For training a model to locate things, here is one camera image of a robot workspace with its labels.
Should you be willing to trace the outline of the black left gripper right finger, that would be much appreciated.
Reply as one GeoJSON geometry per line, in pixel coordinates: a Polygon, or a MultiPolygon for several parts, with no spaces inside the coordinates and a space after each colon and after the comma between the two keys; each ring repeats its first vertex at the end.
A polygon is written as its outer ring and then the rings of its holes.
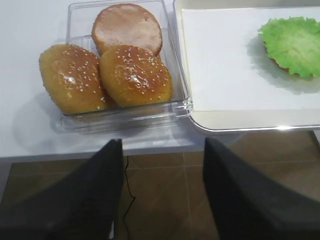
{"type": "Polygon", "coordinates": [[[244,162],[214,138],[204,143],[203,183],[221,240],[318,240],[320,203],[244,162]]]}

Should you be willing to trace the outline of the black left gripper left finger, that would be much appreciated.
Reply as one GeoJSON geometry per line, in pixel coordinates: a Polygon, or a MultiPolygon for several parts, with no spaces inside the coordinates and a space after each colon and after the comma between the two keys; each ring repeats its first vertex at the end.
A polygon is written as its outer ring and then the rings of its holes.
{"type": "Polygon", "coordinates": [[[47,189],[0,209],[2,240],[107,240],[123,188],[123,145],[100,151],[47,189]]]}

